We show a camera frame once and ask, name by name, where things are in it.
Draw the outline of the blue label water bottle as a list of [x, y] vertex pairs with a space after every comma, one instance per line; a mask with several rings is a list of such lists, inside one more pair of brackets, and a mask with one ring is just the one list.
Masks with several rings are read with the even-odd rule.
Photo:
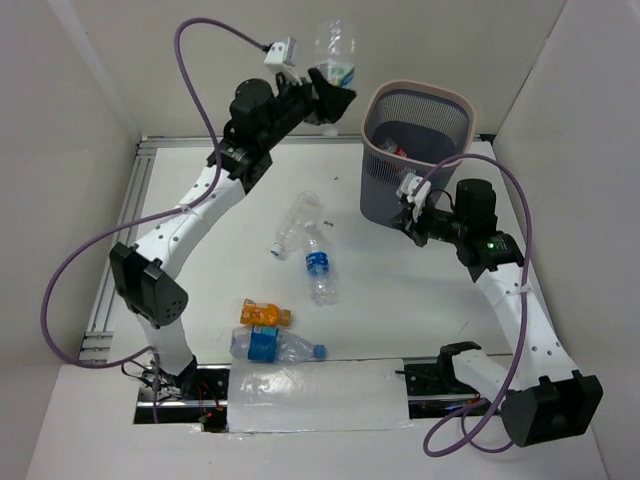
[[338, 295], [328, 243], [315, 221], [307, 221], [304, 232], [304, 260], [310, 298], [318, 306], [334, 305], [338, 302]]

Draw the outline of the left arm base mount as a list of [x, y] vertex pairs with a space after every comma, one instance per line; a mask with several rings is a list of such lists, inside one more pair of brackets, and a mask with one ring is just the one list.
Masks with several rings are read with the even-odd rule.
[[156, 401], [153, 401], [154, 377], [150, 368], [145, 367], [138, 373], [122, 370], [122, 373], [137, 382], [135, 424], [195, 424], [208, 433], [228, 431], [229, 365], [199, 367], [195, 384], [185, 393], [161, 380]]

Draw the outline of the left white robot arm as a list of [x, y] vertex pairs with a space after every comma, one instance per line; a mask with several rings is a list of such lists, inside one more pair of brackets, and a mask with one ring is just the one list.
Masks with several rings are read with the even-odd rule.
[[352, 80], [328, 80], [317, 68], [296, 84], [284, 74], [270, 85], [249, 79], [235, 90], [223, 138], [176, 213], [146, 235], [110, 251], [115, 289], [154, 349], [163, 389], [176, 399], [197, 387], [197, 359], [181, 316], [187, 292], [176, 279], [211, 227], [257, 184], [271, 150], [299, 124], [334, 124], [356, 97]]

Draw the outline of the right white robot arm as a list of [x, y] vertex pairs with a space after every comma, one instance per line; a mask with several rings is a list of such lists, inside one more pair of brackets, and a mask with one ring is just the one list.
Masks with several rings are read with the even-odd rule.
[[396, 192], [402, 209], [391, 221], [418, 246], [438, 240], [454, 246], [472, 282], [493, 308], [512, 349], [505, 368], [475, 342], [443, 346], [436, 379], [448, 392], [474, 389], [498, 411], [518, 447], [586, 432], [603, 397], [594, 375], [583, 375], [561, 345], [535, 292], [515, 239], [498, 229], [490, 182], [460, 181], [450, 210], [431, 200], [431, 185], [407, 174]]

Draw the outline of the clear bottle green label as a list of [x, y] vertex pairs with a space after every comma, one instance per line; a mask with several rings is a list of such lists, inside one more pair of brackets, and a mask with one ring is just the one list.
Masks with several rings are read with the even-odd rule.
[[331, 19], [318, 25], [314, 66], [330, 85], [353, 88], [355, 46], [355, 27], [351, 21]]

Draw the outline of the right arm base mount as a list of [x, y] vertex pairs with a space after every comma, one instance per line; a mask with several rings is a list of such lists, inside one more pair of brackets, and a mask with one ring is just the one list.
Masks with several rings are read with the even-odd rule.
[[435, 359], [405, 361], [395, 374], [404, 380], [409, 418], [412, 420], [440, 419], [480, 401], [476, 390], [457, 380], [447, 379]]

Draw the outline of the red label water bottle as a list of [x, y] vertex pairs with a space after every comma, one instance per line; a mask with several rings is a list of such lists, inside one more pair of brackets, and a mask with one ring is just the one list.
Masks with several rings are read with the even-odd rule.
[[386, 153], [389, 153], [395, 156], [399, 156], [403, 158], [409, 157], [408, 153], [392, 139], [386, 139], [385, 141], [383, 141], [382, 144], [379, 146], [379, 148], [385, 151]]

